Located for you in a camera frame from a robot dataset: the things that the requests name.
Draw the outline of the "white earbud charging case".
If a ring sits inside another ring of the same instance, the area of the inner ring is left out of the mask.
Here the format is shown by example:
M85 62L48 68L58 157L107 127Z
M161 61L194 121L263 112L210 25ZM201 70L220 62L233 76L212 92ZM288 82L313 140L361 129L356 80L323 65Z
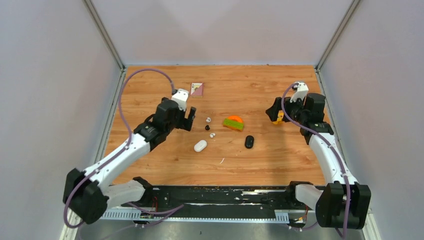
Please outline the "white earbud charging case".
M200 140L194 145L193 149L195 152L199 153L203 151L207 146L208 146L208 142L206 140Z

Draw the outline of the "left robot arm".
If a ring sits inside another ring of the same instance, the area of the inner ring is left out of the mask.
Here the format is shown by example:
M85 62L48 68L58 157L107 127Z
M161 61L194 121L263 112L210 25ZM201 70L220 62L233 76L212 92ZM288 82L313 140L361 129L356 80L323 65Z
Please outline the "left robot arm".
M63 219L69 228L80 227L68 222L72 210L85 224L93 224L110 208L137 202L149 206L153 201L150 184L141 177L127 183L112 182L136 160L163 143L174 129L191 131L196 108L186 112L187 103L163 97L154 114L130 131L120 147L84 170L72 169L66 176L63 193Z

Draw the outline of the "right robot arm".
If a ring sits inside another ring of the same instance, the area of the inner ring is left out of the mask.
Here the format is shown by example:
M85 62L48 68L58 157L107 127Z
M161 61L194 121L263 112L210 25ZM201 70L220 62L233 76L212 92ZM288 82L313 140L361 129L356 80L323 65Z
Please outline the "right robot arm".
M360 230L372 193L366 184L359 184L341 157L334 131L325 121L325 100L319 93L296 100L276 97L265 111L273 123L294 121L300 126L300 134L315 154L326 182L324 190L319 190L310 182L291 181L285 201L292 209L306 204L323 228Z

